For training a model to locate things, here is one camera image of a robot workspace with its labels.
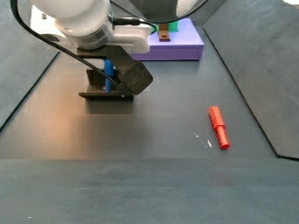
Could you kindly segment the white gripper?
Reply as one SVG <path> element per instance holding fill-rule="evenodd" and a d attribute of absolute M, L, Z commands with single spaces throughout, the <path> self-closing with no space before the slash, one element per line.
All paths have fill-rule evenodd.
<path fill-rule="evenodd" d="M 73 17 L 56 17 L 32 7 L 30 28 L 69 49 L 94 50 L 104 45 L 121 46 L 128 53 L 148 53 L 152 28 L 146 24 L 112 25 L 93 10 Z"/>

